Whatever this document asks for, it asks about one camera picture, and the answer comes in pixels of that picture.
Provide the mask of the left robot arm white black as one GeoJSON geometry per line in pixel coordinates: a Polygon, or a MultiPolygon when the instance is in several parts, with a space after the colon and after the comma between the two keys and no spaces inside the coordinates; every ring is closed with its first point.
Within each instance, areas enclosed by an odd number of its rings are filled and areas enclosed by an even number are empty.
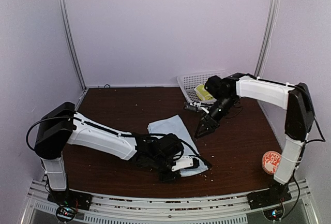
{"type": "Polygon", "coordinates": [[[180,177],[180,172],[172,168],[175,156],[182,155],[184,148],[174,134],[138,134],[112,129],[76,112],[71,102],[64,102],[32,124],[35,126],[38,132],[31,149],[41,158],[49,187],[62,205],[74,201],[74,193],[68,189],[63,160],[66,144],[102,151],[138,167],[154,168],[162,182],[180,177]]]}

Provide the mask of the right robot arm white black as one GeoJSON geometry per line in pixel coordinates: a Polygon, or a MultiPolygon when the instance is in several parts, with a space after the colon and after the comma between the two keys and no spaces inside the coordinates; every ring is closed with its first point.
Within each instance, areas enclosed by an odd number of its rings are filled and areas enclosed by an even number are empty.
{"type": "Polygon", "coordinates": [[[300,165],[305,147],[312,142],[325,142],[317,120],[309,87],[306,83],[291,84],[255,77],[249,73],[235,73],[221,78],[217,75],[207,79],[205,90],[215,102],[204,111],[196,128],[196,139],[216,131],[220,121],[242,98],[260,103],[264,113],[266,106],[283,111],[284,145],[281,159],[274,174],[277,183],[265,193],[265,200],[276,204],[285,195],[286,185],[300,165]]]}

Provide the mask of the light blue towel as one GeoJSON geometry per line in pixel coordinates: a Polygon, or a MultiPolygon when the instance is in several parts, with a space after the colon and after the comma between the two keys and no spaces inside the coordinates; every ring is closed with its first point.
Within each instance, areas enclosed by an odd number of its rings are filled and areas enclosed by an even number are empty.
{"type": "Polygon", "coordinates": [[[191,138],[188,129],[179,115],[175,115],[166,119],[154,121],[148,124],[148,133],[157,136],[162,141],[169,143],[168,149],[170,155],[196,157],[200,166],[196,169],[179,170],[181,177],[195,176],[208,171],[211,165],[204,160],[193,139],[191,138]]]}

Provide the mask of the green patterned towel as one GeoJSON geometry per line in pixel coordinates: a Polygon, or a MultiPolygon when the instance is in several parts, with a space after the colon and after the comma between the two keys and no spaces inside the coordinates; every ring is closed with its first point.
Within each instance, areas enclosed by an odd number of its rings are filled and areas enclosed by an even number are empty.
{"type": "Polygon", "coordinates": [[[199,84],[194,91],[201,102],[214,102],[215,98],[205,89],[204,84],[199,84]]]}

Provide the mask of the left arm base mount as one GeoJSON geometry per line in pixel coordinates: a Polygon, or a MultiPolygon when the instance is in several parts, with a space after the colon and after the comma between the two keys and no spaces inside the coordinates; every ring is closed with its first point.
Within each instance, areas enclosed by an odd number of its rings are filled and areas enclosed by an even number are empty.
{"type": "Polygon", "coordinates": [[[88,211],[92,202],[92,195],[70,189],[55,191],[49,187],[48,201],[74,209],[88,211]]]}

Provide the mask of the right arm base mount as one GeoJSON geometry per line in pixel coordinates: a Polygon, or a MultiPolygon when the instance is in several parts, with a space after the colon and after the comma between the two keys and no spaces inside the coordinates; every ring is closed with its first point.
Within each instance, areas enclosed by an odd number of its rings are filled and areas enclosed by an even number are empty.
{"type": "Polygon", "coordinates": [[[247,200],[251,210],[281,204],[291,199],[292,196],[289,193],[288,183],[283,185],[273,182],[268,189],[253,191],[247,194],[247,200]]]}

